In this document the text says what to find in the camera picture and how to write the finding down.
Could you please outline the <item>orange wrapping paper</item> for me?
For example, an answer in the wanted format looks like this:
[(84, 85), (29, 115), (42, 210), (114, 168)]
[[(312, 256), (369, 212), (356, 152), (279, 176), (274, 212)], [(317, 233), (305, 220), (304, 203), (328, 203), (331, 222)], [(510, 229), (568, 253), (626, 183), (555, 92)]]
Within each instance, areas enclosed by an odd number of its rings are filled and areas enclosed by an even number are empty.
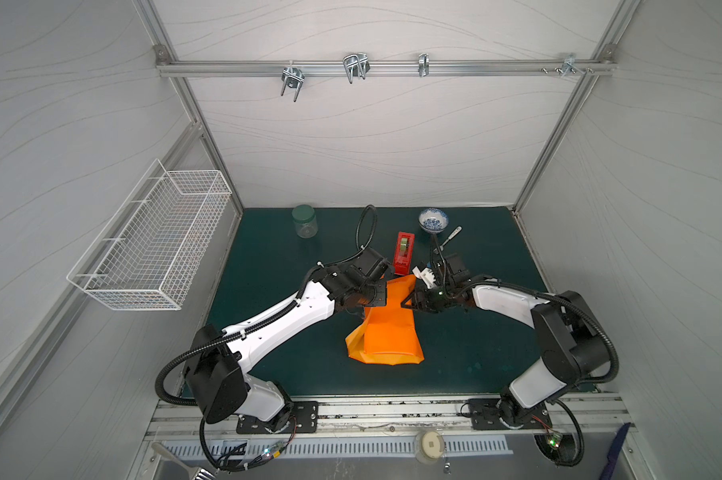
[(415, 329), (414, 312), (401, 302), (413, 292), (416, 277), (387, 282), (387, 303), (364, 309), (360, 326), (346, 338), (348, 356), (364, 364), (420, 364), (424, 353)]

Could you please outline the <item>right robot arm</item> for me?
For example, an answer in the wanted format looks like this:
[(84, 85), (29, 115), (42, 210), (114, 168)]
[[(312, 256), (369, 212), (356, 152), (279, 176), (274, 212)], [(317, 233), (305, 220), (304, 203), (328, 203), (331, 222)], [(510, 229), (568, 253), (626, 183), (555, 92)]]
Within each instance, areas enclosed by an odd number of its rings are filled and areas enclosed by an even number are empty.
[(458, 255), (413, 268), (415, 286), (401, 301), (410, 310), (440, 313), (476, 308), (515, 320), (536, 335), (539, 359), (505, 387), (489, 411), (510, 429), (520, 429), (544, 404), (585, 384), (608, 383), (620, 363), (616, 347), (575, 291), (537, 291), (500, 279), (472, 276)]

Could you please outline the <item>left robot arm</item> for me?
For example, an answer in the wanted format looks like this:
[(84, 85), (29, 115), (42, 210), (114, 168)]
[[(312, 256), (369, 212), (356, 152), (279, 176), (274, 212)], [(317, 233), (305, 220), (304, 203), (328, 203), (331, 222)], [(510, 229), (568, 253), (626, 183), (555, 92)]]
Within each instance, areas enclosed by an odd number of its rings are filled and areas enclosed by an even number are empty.
[(338, 263), (317, 263), (296, 293), (275, 306), (222, 330), (199, 329), (191, 348), (157, 374), (156, 395), (172, 405), (198, 407), (207, 424), (243, 415), (271, 432), (283, 429), (294, 402), (280, 385), (250, 371), (280, 345), (338, 312), (385, 305), (388, 267), (371, 248)]

